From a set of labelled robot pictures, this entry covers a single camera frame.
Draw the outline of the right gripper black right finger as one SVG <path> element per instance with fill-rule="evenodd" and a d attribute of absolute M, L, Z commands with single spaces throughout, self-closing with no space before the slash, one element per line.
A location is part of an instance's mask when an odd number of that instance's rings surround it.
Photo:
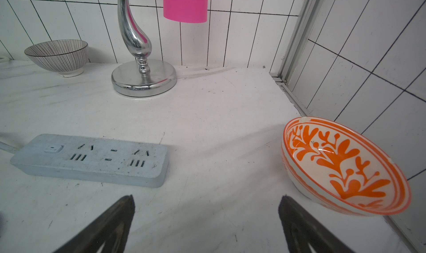
<path fill-rule="evenodd" d="M 351 250 L 292 197 L 283 196 L 278 207 L 291 253 L 351 253 Z"/>

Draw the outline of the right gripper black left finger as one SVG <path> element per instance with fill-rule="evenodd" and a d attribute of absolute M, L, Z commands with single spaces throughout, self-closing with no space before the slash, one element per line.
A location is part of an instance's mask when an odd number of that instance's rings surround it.
<path fill-rule="evenodd" d="M 125 250 L 134 213 L 133 196 L 123 196 L 56 252 L 122 253 Z"/>

